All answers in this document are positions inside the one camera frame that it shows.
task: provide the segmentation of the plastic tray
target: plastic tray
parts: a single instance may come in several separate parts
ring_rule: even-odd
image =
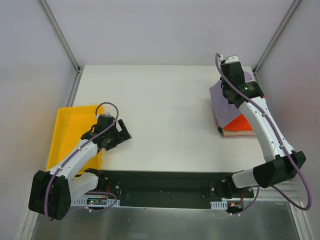
[[[78,144],[81,136],[97,123],[94,106],[75,106],[60,108],[56,115],[53,137],[46,171],[61,162]],[[98,109],[103,114],[104,108]],[[78,172],[83,174],[86,169],[101,169],[101,153],[91,158]]]

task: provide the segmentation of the metal floor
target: metal floor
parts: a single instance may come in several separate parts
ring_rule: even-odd
[[[39,215],[32,240],[295,240],[287,202],[257,201],[240,217],[224,211],[115,207],[101,213],[80,209],[63,220]]]

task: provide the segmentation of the white tabletop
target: white tabletop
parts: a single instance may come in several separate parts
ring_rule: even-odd
[[[218,133],[209,88],[219,78],[213,66],[86,65],[74,105],[114,103],[132,136],[102,150],[101,169],[235,172],[264,163],[256,138]]]

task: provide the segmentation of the wire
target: wire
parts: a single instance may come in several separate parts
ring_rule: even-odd
[[[105,190],[109,193],[110,192],[110,187],[106,186]],[[101,200],[105,200],[108,198],[108,194],[103,195],[103,197],[101,198]]]
[[[258,198],[258,195],[259,195],[259,192],[260,192],[260,187],[258,186],[258,187],[256,188],[256,193],[255,193],[254,199],[253,199],[252,202],[249,204],[249,206],[247,206],[245,209],[243,209],[243,210],[241,211],[241,213],[246,212],[246,211],[256,202],[256,200],[257,200],[257,198]]]
[[[104,207],[104,208],[102,208],[102,209],[93,209],[93,208],[90,208],[90,207],[88,207],[88,206],[77,207],[77,208],[73,209],[72,211],[69,211],[69,212],[67,213],[68,215],[74,213],[74,212],[77,211],[77,210],[87,209],[87,208],[89,209],[89,212],[98,213],[98,212],[106,211],[106,210],[110,209],[111,207],[113,207],[114,205],[117,204],[118,198],[117,198],[117,196],[114,195],[112,192],[88,191],[86,194],[105,194],[105,195],[110,195],[110,196],[114,197],[114,203],[112,203],[111,205],[106,206],[106,207]]]
[[[240,201],[236,202],[236,204],[240,204],[240,203],[242,203],[242,202],[243,202],[243,200],[244,200],[244,198],[245,198],[244,192],[241,192],[241,198],[240,198]]]
[[[244,212],[246,212],[255,202],[256,202],[256,200],[257,200],[257,198],[258,198],[258,195],[259,195],[259,192],[260,192],[260,187],[259,186],[257,186],[257,189],[256,189],[256,193],[255,193],[255,196],[254,196],[254,199],[252,200],[252,202],[249,204],[249,206],[247,206],[245,209],[243,209],[241,212],[238,212],[238,213],[233,213],[233,214],[229,214],[229,215],[227,215],[227,216],[224,216],[224,217],[221,217],[221,218],[219,218],[219,217],[216,217],[216,216],[214,216],[214,218],[215,219],[218,219],[218,220],[222,220],[222,219],[226,219],[227,217],[231,217],[231,216],[233,216],[233,215],[238,215],[238,216],[240,216],[239,214],[240,213],[244,213]]]
[[[47,187],[46,187],[45,196],[44,196],[44,215],[45,215],[45,218],[46,218],[48,221],[53,221],[53,220],[54,220],[54,218],[49,218],[49,215],[48,215],[48,200],[49,200],[50,188],[51,188],[51,186],[52,186],[52,184],[53,184],[53,181],[54,181],[55,177],[56,177],[56,176],[58,175],[58,173],[62,170],[62,168],[63,168],[84,146],[86,146],[86,145],[87,145],[88,143],[90,143],[92,140],[96,139],[97,137],[101,136],[101,135],[104,134],[106,131],[108,131],[108,130],[117,122],[117,120],[118,120],[119,110],[118,110],[117,106],[114,105],[113,103],[107,102],[107,101],[100,103],[100,104],[96,107],[96,109],[95,109],[95,115],[96,115],[96,116],[98,115],[98,109],[99,109],[102,105],[104,105],[104,104],[109,104],[109,105],[111,105],[111,106],[113,106],[113,107],[115,108],[115,110],[116,110],[116,116],[115,116],[113,122],[112,122],[106,129],[104,129],[103,131],[101,131],[101,132],[98,133],[97,135],[95,135],[95,136],[93,136],[92,138],[90,138],[90,139],[89,139],[88,141],[86,141],[84,144],[82,144],[82,145],[80,146],[80,149],[77,148],[76,150],[74,150],[74,152],[71,153],[70,156],[61,164],[61,168],[58,168],[58,169],[54,172],[54,174],[52,175],[51,179],[49,180],[49,183],[48,183],[48,185],[47,185]]]
[[[256,104],[254,101],[252,101],[250,98],[248,98],[246,95],[244,95],[242,92],[240,92],[224,75],[224,73],[222,72],[221,68],[219,67],[219,58],[220,58],[220,54],[216,53],[215,54],[215,65],[216,68],[218,70],[218,72],[220,73],[222,79],[237,93],[239,94],[242,98],[244,98],[247,102],[251,103],[253,106],[255,106],[261,113],[262,116],[265,117],[265,119],[268,121],[268,123],[270,124],[276,139],[279,141],[280,145],[282,146],[282,150],[284,151],[285,155],[288,157],[290,163],[292,164],[293,168],[296,170],[296,172],[298,173],[299,177],[301,178],[303,185],[305,187],[306,190],[306,195],[308,198],[308,203],[306,205],[306,207],[301,207],[298,204],[296,204],[293,200],[291,200],[287,195],[285,195],[280,189],[278,189],[276,186],[272,186],[272,188],[274,188],[275,190],[277,190],[285,199],[287,199],[292,205],[294,205],[296,208],[303,210],[303,211],[307,211],[311,208],[312,205],[312,195],[311,195],[311,189],[309,187],[309,184],[307,182],[307,179],[305,178],[305,176],[303,175],[303,173],[300,171],[300,169],[298,168],[298,166],[296,165],[296,163],[294,162],[294,160],[292,159],[290,153],[288,152],[287,148],[284,146],[284,142],[282,141],[282,138],[280,137],[280,134],[276,128],[276,126],[274,125],[274,123],[272,122],[271,118],[268,116],[268,114],[266,114],[266,112],[258,105]]]
[[[89,130],[89,132],[92,132],[95,126],[96,126],[95,124],[92,125],[91,128],[90,128],[90,130]]]

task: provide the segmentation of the orange cloth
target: orange cloth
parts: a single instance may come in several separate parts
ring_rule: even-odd
[[[236,117],[232,122],[226,125],[224,128],[226,131],[252,131],[252,128],[246,119],[246,117],[241,114]]]

